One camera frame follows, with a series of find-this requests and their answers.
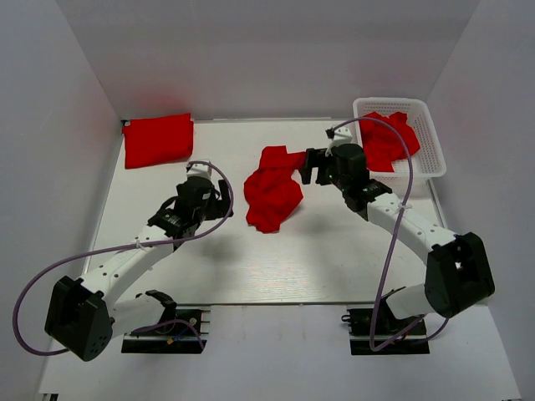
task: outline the black bracket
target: black bracket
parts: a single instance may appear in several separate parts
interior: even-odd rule
[[[381,344],[386,338],[407,327],[415,318],[398,320],[392,315],[385,302],[381,300],[377,326],[375,329],[375,345]],[[349,324],[349,346],[351,355],[413,355],[430,353],[427,342],[422,341],[426,335],[425,323],[422,320],[404,337],[392,342],[381,351],[369,348],[369,330],[371,326],[372,308],[352,308],[342,316],[342,322]]]
[[[454,317],[495,291],[482,239],[469,232],[427,256],[425,296],[443,317]]]
[[[148,220],[149,226],[160,227],[170,238],[193,236],[204,220],[224,217],[231,204],[230,189],[224,180],[219,181],[218,191],[206,178],[188,177],[176,186],[176,193]],[[175,250],[179,246],[181,243],[175,244]]]
[[[156,301],[159,301],[164,308],[164,312],[161,314],[160,321],[158,323],[169,322],[175,318],[176,302],[169,295],[157,290],[149,290],[145,293],[149,297],[153,297]]]
[[[54,286],[44,331],[83,361],[95,359],[110,342],[112,320],[102,292],[83,280],[63,277]]]
[[[181,319],[189,322],[202,335],[202,342],[206,345],[206,337],[209,335],[209,316],[209,308],[180,307],[174,311],[174,317],[172,319]],[[202,348],[191,330],[185,325],[178,323],[149,332],[126,334],[123,337],[121,352],[200,354],[202,353]]]
[[[316,184],[333,184],[341,192],[346,206],[368,220],[367,205],[377,196],[392,193],[382,182],[371,180],[366,167],[366,155],[355,144],[343,144],[326,155],[326,149],[307,149],[303,166],[299,169],[303,184],[310,184],[312,170],[318,169]]]

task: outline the white backdrop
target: white backdrop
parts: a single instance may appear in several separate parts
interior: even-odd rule
[[[478,0],[58,0],[122,119],[339,117],[425,99]]]
[[[54,0],[0,2],[0,38],[0,399],[27,401],[44,358],[15,342],[13,304],[38,271],[88,249],[119,121]],[[36,348],[50,344],[48,300],[66,271],[23,305]]]
[[[532,335],[535,3],[484,0],[428,105],[447,174],[436,182],[452,229],[479,233],[497,292],[489,300],[523,399],[535,399]]]

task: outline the cable tie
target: cable tie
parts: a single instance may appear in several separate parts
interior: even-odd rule
[[[143,251],[146,251],[147,248],[145,248],[142,244],[141,244],[141,240],[139,238],[137,238],[135,240],[135,249],[142,249]]]
[[[410,205],[410,204],[403,205],[403,203],[400,202],[399,205],[398,205],[397,210],[395,211],[395,214],[397,214],[401,209],[403,209],[403,210],[405,210],[405,211],[406,211],[407,209],[412,209],[412,205]]]

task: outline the wire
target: wire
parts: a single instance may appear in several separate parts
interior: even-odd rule
[[[191,332],[193,332],[195,337],[197,337],[197,341],[201,345],[201,349],[204,349],[204,343],[202,342],[202,338],[201,338],[201,335],[199,334],[199,332],[191,325],[191,323],[187,322],[186,320],[182,320],[182,319],[173,319],[173,320],[170,320],[168,322],[162,322],[162,323],[158,323],[158,324],[153,324],[152,326],[145,326],[145,327],[136,328],[136,330],[134,330],[132,332],[132,334],[138,334],[140,332],[151,332],[152,330],[156,330],[159,327],[167,326],[168,324],[172,324],[172,323],[185,324],[191,330]]]
[[[392,260],[392,255],[394,253],[395,248],[395,242],[398,238],[399,232],[400,232],[400,225],[401,221],[403,219],[403,214],[405,213],[405,206],[407,205],[407,201],[409,200],[410,192],[412,191],[412,184],[414,180],[414,169],[412,166],[412,160],[410,157],[409,149],[407,148],[407,144],[403,140],[403,137],[400,135],[400,133],[390,124],[385,123],[384,121],[381,121],[380,119],[374,119],[372,117],[355,117],[354,119],[348,119],[347,121],[344,121],[342,124],[338,124],[334,126],[331,130],[336,131],[337,129],[347,125],[351,124],[357,121],[374,121],[376,124],[381,124],[384,127],[391,130],[395,136],[398,138],[398,140],[401,143],[401,146],[403,147],[403,151],[405,152],[405,156],[407,158],[407,162],[409,164],[409,184],[407,185],[407,191],[405,193],[405,196],[403,197],[403,200],[401,201],[401,208],[400,212],[398,213],[397,219],[395,220],[394,224],[394,230],[392,231],[392,239],[390,240],[390,245],[388,248],[388,251],[386,252],[386,258],[385,258],[385,264],[383,266],[383,272],[381,273],[381,278],[379,281],[379,286],[377,288],[377,293],[375,295],[375,302],[374,302],[374,309],[371,315],[371,325],[369,329],[369,348],[374,351],[378,352],[381,349],[385,348],[386,346],[393,343],[397,338],[405,335],[407,332],[409,332],[412,328],[414,328],[419,322],[422,321],[424,316],[417,317],[412,323],[410,323],[407,327],[405,327],[403,330],[400,330],[396,334],[394,334],[392,337],[388,338],[387,340],[383,341],[378,346],[375,346],[375,329],[377,328],[377,317],[379,314],[379,305],[381,300],[381,295],[383,293],[383,290],[385,289],[385,283],[386,283],[386,276],[388,274],[388,270],[390,268],[390,261]]]
[[[210,163],[209,161],[204,161],[204,160],[197,160],[197,161],[190,161],[188,163],[188,165],[191,165],[191,164],[198,164],[198,165],[207,165],[209,167],[211,167],[212,169],[214,169],[220,176],[221,178],[224,179],[224,181],[227,183],[228,185],[228,192],[229,192],[229,195],[230,195],[230,205],[228,207],[228,211],[227,213],[223,216],[223,218],[221,220],[219,220],[217,222],[217,224],[215,224],[212,228],[202,232],[201,234],[197,234],[196,236],[190,236],[188,238],[178,238],[178,239],[170,239],[170,240],[161,240],[161,241],[147,241],[147,242],[140,242],[140,245],[142,246],[159,246],[159,245],[167,245],[167,244],[179,244],[179,243],[182,243],[182,242],[187,242],[187,241],[193,241],[193,240],[198,240],[204,236],[207,236],[208,234],[211,234],[212,232],[214,232],[215,230],[217,230],[219,227],[221,227],[225,221],[227,221],[227,219],[230,217],[231,213],[232,213],[232,207],[234,206],[234,192],[232,190],[232,186],[231,186],[231,183],[230,181],[228,180],[227,176],[225,174],[223,174],[223,172],[218,168],[216,167],[215,165],[213,165],[212,163]],[[22,348],[24,348],[27,352],[33,354],[33,355],[37,355],[39,357],[51,357],[51,356],[54,356],[54,355],[59,355],[59,354],[62,354],[62,353],[66,353],[68,352],[69,350],[67,348],[65,349],[59,349],[57,351],[40,351],[38,349],[35,349],[33,348],[32,346],[30,346],[28,343],[26,343],[26,341],[24,340],[22,334],[20,333],[20,327],[18,325],[18,314],[20,312],[20,307],[23,303],[23,300],[24,298],[26,297],[26,294],[28,294],[28,291],[30,290],[30,288],[33,287],[33,285],[42,277],[44,276],[45,274],[47,274],[48,272],[51,272],[53,269],[55,269],[56,267],[59,267],[59,266],[62,266],[64,265],[65,263],[69,263],[69,262],[72,262],[72,261],[76,261],[78,259],[83,259],[85,257],[89,257],[89,256],[95,256],[95,255],[101,255],[103,253],[109,253],[109,252],[117,252],[117,251],[128,251],[130,249],[135,249],[138,245],[136,243],[132,243],[132,244],[124,244],[124,245],[119,245],[119,246],[111,246],[109,248],[103,248],[103,249],[97,249],[97,250],[93,250],[93,251],[87,251],[87,252],[83,252],[83,253],[79,253],[78,255],[73,255],[73,256],[69,256],[69,257],[66,257],[64,259],[62,259],[61,261],[56,261],[55,263],[53,263],[52,265],[44,268],[42,271],[40,271],[34,278],[32,278],[28,284],[26,284],[26,287],[23,288],[23,290],[21,291],[20,295],[18,296],[17,298],[17,301],[15,302],[15,306],[13,308],[13,316],[12,316],[12,325],[13,325],[13,332],[15,334],[15,338],[17,339],[17,342],[20,344],[20,346]],[[171,322],[174,322],[174,321],[169,321],[169,322],[163,322],[162,325],[167,325],[167,324],[171,324]]]
[[[409,333],[406,332],[406,333],[403,335],[402,338],[400,338],[399,340],[395,340],[395,341],[393,342],[393,344],[399,344],[399,343],[405,341],[405,339],[407,338],[408,335],[409,335]]]
[[[418,344],[426,343],[426,342],[432,340],[433,338],[438,336],[442,332],[442,330],[444,330],[444,328],[446,327],[446,324],[448,324],[449,321],[450,321],[450,319],[445,319],[444,322],[442,323],[442,325],[440,327],[438,327],[438,329],[433,334],[431,334],[429,337],[422,338],[421,340],[414,341],[414,342],[412,342],[410,344],[411,345],[418,345]]]
[[[173,324],[166,332],[162,332],[161,330],[155,330],[156,333],[160,334],[160,335],[166,335],[167,333],[171,332],[171,330],[175,328],[175,324]]]
[[[184,334],[186,334],[187,332],[187,328],[185,328],[184,330],[182,330],[181,332],[179,332],[178,334],[176,334],[174,337],[173,337],[173,341],[178,341],[178,339],[180,337],[182,337]]]

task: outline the folded red cloth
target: folded red cloth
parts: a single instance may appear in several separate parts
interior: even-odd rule
[[[130,125],[123,127],[123,134],[126,169],[185,159],[193,152],[193,122],[190,114],[132,119]]]
[[[260,165],[243,185],[249,204],[247,223],[261,232],[275,232],[303,199],[292,173],[304,163],[305,153],[287,153],[286,146],[267,146]]]
[[[390,117],[384,117],[374,112],[365,117],[380,119],[392,125],[405,141],[411,156],[420,150],[420,143],[416,138],[415,131],[407,124],[407,114],[397,112]],[[406,159],[405,151],[398,137],[390,129],[375,121],[364,120],[360,121],[359,125],[368,169],[394,172],[392,162]]]

